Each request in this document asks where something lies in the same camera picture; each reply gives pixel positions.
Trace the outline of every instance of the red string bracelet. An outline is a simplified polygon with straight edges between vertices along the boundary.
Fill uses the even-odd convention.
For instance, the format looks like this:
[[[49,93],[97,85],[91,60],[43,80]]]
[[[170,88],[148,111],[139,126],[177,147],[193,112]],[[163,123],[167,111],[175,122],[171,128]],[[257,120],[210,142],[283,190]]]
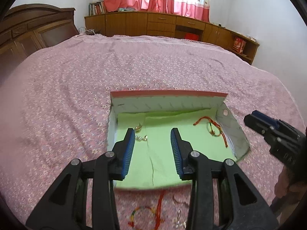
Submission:
[[[197,125],[197,124],[198,124],[202,119],[204,119],[204,118],[209,120],[209,124],[210,124],[210,128],[211,128],[210,134],[211,134],[212,136],[220,136],[220,135],[222,135],[222,136],[223,136],[223,139],[224,139],[224,142],[225,142],[225,147],[227,148],[227,147],[228,147],[227,140],[226,140],[225,134],[224,134],[223,131],[222,131],[221,126],[220,126],[217,122],[213,121],[210,117],[206,117],[206,116],[201,117],[201,118],[200,118],[199,120],[197,120],[193,125],[194,125],[194,126]],[[215,131],[214,131],[213,128],[212,128],[212,124],[213,124],[216,128],[219,129],[220,133],[219,133],[218,135],[215,134]]]
[[[158,230],[159,226],[160,226],[160,223],[163,222],[164,220],[161,219],[161,206],[162,206],[162,199],[163,199],[163,196],[165,194],[165,190],[163,190],[160,194],[160,197],[159,197],[159,200],[158,200],[158,205],[157,205],[157,208],[154,209],[154,208],[151,208],[151,207],[148,207],[148,206],[143,206],[143,207],[137,207],[131,214],[130,216],[130,221],[128,222],[128,225],[133,227],[135,230],[142,230],[140,228],[137,228],[134,224],[134,215],[136,213],[136,211],[140,210],[140,209],[149,209],[154,215],[155,215],[155,219],[156,219],[156,225],[155,225],[155,228],[154,230]]]

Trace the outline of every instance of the pink bedspread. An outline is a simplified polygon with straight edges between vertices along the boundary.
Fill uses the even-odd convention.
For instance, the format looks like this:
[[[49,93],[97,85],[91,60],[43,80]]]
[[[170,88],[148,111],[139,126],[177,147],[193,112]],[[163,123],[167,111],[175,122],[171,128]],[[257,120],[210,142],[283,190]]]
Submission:
[[[0,191],[22,222],[70,160],[87,161],[106,151],[110,91],[127,89],[228,93],[226,104],[251,144],[239,165],[271,202],[282,165],[243,118],[257,109],[304,131],[295,103],[274,75],[210,44],[80,36],[32,54],[0,87]],[[178,209],[186,218],[189,193],[189,187],[167,191],[159,229],[174,228]],[[115,194],[121,229],[131,229],[133,209],[155,207],[160,191]],[[136,216],[139,226],[153,229],[154,217],[140,214],[148,220]]]

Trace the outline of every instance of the wooden headboard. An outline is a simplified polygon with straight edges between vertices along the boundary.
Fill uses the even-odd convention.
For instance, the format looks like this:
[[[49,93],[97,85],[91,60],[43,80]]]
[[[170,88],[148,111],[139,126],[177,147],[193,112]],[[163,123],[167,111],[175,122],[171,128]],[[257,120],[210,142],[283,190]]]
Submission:
[[[48,4],[11,8],[0,23],[0,84],[32,53],[78,34],[74,11]]]

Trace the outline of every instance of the books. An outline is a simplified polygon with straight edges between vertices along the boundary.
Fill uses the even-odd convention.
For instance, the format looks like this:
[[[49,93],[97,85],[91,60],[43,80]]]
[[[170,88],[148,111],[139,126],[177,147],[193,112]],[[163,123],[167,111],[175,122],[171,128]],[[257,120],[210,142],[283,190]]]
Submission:
[[[108,11],[106,10],[106,7],[103,2],[91,2],[88,5],[89,16],[102,15],[106,13],[108,13]]]

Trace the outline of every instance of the cabinet drawer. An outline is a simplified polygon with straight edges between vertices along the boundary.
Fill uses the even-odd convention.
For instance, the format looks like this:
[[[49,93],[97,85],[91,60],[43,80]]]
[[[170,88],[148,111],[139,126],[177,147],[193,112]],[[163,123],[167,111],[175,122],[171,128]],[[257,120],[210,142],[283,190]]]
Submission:
[[[167,16],[165,14],[148,14],[149,22],[161,22],[168,24],[176,24],[176,16]]]
[[[163,31],[154,31],[147,30],[147,35],[149,36],[166,36],[166,37],[174,37],[175,33],[172,32],[163,32]]]
[[[192,28],[204,30],[206,23],[178,16],[177,21],[176,21],[176,25],[181,25],[181,26],[192,27]]]
[[[147,24],[147,30],[153,31],[165,31],[165,32],[175,32],[175,24],[159,23],[159,22],[149,22]]]

